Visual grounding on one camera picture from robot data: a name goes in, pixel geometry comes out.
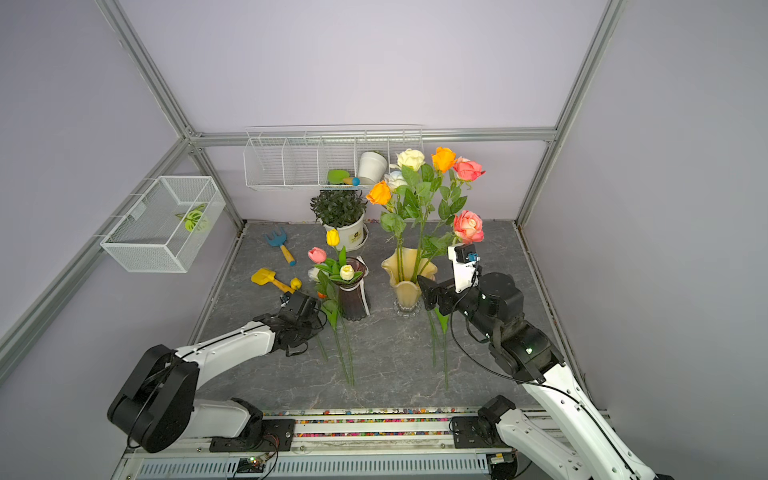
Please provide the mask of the cream tulip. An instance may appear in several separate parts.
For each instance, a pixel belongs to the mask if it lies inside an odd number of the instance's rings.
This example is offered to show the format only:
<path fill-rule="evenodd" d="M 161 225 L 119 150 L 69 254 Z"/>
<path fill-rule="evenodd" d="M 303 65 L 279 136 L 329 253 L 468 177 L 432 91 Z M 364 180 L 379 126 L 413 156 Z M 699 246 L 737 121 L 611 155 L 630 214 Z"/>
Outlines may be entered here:
<path fill-rule="evenodd" d="M 330 280 L 337 285 L 351 285 L 361 280 L 363 276 L 362 271 L 355 270 L 350 264 L 345 264 L 333 270 Z"/>

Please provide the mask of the pink tulip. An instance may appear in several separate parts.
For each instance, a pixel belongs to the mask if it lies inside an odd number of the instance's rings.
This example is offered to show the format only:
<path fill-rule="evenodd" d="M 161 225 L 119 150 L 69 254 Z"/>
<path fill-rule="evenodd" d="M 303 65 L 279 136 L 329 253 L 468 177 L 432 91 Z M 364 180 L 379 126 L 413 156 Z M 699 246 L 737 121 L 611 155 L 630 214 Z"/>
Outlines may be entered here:
<path fill-rule="evenodd" d="M 315 264 L 314 267 L 318 268 L 319 273 L 319 280 L 320 280 L 320 274 L 324 273 L 326 276 L 330 277 L 332 274 L 328 271 L 327 267 L 323 265 L 324 260 L 326 259 L 326 255 L 328 253 L 319 247 L 313 247 L 311 250 L 308 251 L 308 257 L 309 259 Z"/>

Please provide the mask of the pink rose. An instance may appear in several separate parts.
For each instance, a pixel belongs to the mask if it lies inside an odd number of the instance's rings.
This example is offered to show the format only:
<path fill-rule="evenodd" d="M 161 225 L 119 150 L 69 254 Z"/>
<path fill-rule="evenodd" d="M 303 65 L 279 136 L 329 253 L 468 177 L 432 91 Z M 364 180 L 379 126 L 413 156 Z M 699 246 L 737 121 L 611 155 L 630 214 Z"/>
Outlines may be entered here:
<path fill-rule="evenodd" d="M 426 217 L 419 218 L 414 223 L 419 228 L 419 240 L 411 274 L 413 281 L 423 273 L 433 258 L 446 255 L 451 246 L 479 243 L 485 236 L 482 218 L 469 210 L 458 214 L 443 213 L 431 233 L 426 231 Z"/>
<path fill-rule="evenodd" d="M 479 180 L 485 174 L 485 169 L 478 162 L 463 157 L 457 157 L 454 170 L 456 172 L 456 176 L 458 177 L 459 186 L 461 187 L 461 196 L 464 198 L 463 206 L 459 211 L 461 212 L 463 210 L 468 210 L 466 209 L 468 200 L 466 192 L 471 190 L 473 183 Z"/>

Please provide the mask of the orange rose tall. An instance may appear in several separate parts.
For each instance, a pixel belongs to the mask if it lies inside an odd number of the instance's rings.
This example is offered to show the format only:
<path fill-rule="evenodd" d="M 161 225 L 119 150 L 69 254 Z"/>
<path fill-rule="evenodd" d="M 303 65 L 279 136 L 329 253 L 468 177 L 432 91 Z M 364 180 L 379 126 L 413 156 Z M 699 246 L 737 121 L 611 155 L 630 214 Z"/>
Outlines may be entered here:
<path fill-rule="evenodd" d="M 438 147 L 432 155 L 431 165 L 421 155 L 413 187 L 413 219 L 419 232 L 419 259 L 432 260 L 444 255 L 455 240 L 454 218 L 464 201 L 454 170 L 456 162 L 456 153 L 449 148 Z"/>

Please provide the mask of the white rose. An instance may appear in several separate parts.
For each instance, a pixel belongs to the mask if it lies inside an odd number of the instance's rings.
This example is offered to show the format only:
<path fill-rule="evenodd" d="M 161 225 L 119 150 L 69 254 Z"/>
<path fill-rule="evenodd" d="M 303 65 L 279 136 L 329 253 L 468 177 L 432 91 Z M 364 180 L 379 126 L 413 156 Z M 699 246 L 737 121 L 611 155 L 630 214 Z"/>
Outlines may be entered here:
<path fill-rule="evenodd" d="M 401 170 L 394 170 L 386 174 L 385 182 L 390 190 L 397 195 L 404 196 L 407 192 L 414 192 L 414 187 L 407 181 Z"/>

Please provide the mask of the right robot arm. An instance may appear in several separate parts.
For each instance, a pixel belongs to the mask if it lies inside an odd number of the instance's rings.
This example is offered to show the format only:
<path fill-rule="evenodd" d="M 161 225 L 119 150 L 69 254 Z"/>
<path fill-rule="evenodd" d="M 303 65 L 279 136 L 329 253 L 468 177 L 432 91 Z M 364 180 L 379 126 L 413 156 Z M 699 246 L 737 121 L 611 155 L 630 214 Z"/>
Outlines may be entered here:
<path fill-rule="evenodd" d="M 525 319 L 524 297 L 511 276 L 473 274 L 443 283 L 420 277 L 418 283 L 427 309 L 445 317 L 458 312 L 486 338 L 502 377 L 523 386 L 565 438 L 552 437 L 497 396 L 479 417 L 499 440 L 555 479 L 659 478 L 600 414 L 556 345 Z"/>

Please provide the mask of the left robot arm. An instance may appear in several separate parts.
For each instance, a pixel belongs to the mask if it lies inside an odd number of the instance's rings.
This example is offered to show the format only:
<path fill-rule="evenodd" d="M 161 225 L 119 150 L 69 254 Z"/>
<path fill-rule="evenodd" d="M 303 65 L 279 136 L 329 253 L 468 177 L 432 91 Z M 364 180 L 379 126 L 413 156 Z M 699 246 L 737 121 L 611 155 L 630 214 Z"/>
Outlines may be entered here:
<path fill-rule="evenodd" d="M 264 423 L 263 412 L 232 398 L 210 401 L 198 390 L 218 375 L 251 359 L 282 351 L 300 355 L 319 334 L 325 318 L 317 299 L 287 293 L 275 313 L 202 343 L 177 349 L 155 345 L 142 355 L 107 410 L 108 420 L 126 436 L 130 448 L 160 452 L 180 439 L 209 439 L 213 452 L 287 449 L 292 428 L 279 434 Z"/>

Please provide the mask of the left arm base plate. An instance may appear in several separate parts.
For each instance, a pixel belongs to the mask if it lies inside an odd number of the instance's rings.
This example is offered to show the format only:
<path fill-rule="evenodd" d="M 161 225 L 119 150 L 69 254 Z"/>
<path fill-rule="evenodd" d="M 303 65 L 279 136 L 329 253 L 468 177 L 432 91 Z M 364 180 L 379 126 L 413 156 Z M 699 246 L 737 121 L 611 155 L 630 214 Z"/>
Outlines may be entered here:
<path fill-rule="evenodd" d="M 249 422 L 235 438 L 213 437 L 211 453 L 285 452 L 291 449 L 294 438 L 293 419 L 257 419 Z"/>

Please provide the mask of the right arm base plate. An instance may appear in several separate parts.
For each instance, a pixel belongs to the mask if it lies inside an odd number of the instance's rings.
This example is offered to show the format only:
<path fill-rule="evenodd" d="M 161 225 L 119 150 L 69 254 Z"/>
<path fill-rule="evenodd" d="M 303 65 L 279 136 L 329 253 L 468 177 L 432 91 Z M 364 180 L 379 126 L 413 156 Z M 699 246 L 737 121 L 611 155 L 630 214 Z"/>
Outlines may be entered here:
<path fill-rule="evenodd" d="M 479 416 L 456 416 L 448 423 L 456 449 L 478 449 L 495 447 L 497 436 L 494 427 Z"/>

